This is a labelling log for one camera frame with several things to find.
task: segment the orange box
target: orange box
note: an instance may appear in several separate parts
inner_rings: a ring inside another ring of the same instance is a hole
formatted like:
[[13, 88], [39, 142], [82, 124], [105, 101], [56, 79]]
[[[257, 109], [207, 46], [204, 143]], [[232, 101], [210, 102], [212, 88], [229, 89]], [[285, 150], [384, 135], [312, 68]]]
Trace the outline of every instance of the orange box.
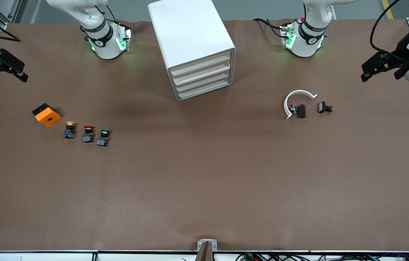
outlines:
[[34, 114], [37, 121], [47, 127], [52, 126], [61, 119], [61, 116], [55, 111], [55, 109], [46, 103], [33, 110], [32, 114]]

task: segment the white curved plastic part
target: white curved plastic part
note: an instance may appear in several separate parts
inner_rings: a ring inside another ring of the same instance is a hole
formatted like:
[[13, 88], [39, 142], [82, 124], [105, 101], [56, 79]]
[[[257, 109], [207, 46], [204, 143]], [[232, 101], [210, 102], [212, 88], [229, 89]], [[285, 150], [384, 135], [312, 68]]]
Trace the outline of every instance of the white curved plastic part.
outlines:
[[289, 93], [289, 94], [287, 95], [287, 97], [285, 98], [285, 101], [284, 101], [284, 110], [285, 110], [285, 113], [287, 114], [287, 118], [286, 118], [286, 119], [290, 119], [290, 117], [293, 115], [293, 114], [291, 113], [290, 109], [289, 109], [288, 101], [289, 101], [290, 96], [292, 96], [292, 95], [294, 95], [294, 94], [303, 94], [303, 95], [306, 95], [306, 96], [308, 96], [311, 100], [317, 97], [317, 94], [314, 94], [314, 95], [313, 95], [313, 94], [311, 94], [309, 91], [304, 91], [304, 90], [296, 90], [296, 91], [292, 91], [291, 93]]

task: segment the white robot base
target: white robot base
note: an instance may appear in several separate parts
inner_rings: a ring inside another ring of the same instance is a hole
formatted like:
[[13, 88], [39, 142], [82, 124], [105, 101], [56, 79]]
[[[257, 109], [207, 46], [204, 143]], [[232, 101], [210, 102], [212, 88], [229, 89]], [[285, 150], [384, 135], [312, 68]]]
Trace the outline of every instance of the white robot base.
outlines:
[[290, 50], [296, 56], [309, 57], [314, 55], [317, 49], [321, 47], [324, 36], [322, 36], [319, 40], [317, 40], [317, 38], [313, 38], [312, 40], [309, 40], [313, 43], [307, 43], [306, 40], [301, 38], [296, 33], [299, 31], [300, 25], [301, 23], [295, 21], [287, 26], [280, 26], [281, 35], [288, 37], [288, 39], [282, 38], [282, 46]]
[[92, 38], [90, 33], [88, 41], [92, 46], [92, 50], [102, 59], [114, 59], [123, 51], [129, 51], [131, 29], [114, 22], [107, 22], [107, 25], [112, 28], [113, 34], [106, 42]]

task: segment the green led light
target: green led light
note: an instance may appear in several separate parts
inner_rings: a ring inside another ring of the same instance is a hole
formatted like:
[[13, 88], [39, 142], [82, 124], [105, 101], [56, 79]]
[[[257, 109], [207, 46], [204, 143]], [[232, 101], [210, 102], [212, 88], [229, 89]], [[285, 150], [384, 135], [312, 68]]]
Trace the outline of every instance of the green led light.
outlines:
[[95, 51], [95, 47], [93, 46], [92, 41], [90, 40], [90, 38], [88, 39], [88, 42], [90, 43], [90, 45], [92, 46], [92, 50]]
[[322, 40], [324, 40], [324, 36], [322, 36], [321, 39], [319, 40], [319, 45], [317, 46], [317, 49], [319, 49], [321, 47]]
[[291, 48], [293, 46], [293, 42], [296, 40], [296, 35], [292, 34], [288, 39], [287, 39], [287, 43], [286, 43], [286, 47], [287, 48]]
[[117, 39], [117, 43], [118, 43], [119, 49], [120, 49], [121, 51], [125, 50], [125, 49], [126, 49], [125, 41], [124, 41], [123, 39], [119, 39], [119, 38], [116, 38], [116, 39]]

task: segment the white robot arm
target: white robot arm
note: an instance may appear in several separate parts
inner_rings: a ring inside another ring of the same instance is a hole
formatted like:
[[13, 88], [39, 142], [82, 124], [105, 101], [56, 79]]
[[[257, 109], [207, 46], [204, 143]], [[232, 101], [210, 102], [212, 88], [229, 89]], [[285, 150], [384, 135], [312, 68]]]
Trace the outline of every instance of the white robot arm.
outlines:
[[106, 20], [99, 7], [109, 0], [47, 0], [47, 3], [79, 21], [88, 35], [92, 50], [103, 59], [113, 59], [128, 51], [131, 30], [125, 25]]
[[346, 5], [358, 0], [302, 0], [306, 16], [281, 29], [282, 44], [299, 57], [312, 56], [321, 47], [324, 32], [332, 21], [331, 5]]

